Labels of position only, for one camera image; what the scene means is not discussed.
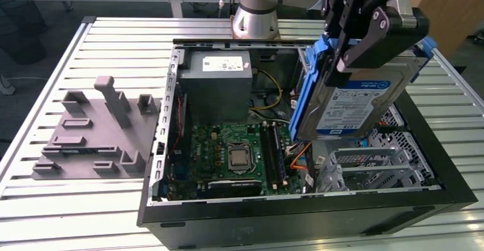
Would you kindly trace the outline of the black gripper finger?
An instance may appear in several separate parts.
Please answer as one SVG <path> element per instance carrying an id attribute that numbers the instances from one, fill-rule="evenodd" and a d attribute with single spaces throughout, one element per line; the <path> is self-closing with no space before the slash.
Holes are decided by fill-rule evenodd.
<path id="1" fill-rule="evenodd" d="M 356 0 L 324 0 L 325 35 L 337 39 L 333 47 L 333 60 L 339 60 L 348 49 L 348 41 L 357 37 Z"/>
<path id="2" fill-rule="evenodd" d="M 343 86 L 352 70 L 376 69 L 397 56 L 397 44 L 392 32 L 392 18 L 383 8 L 373 11 L 376 18 L 369 21 L 367 35 L 361 41 L 349 45 L 349 38 L 340 33 L 333 58 L 325 68 L 324 84 L 328 87 Z"/>

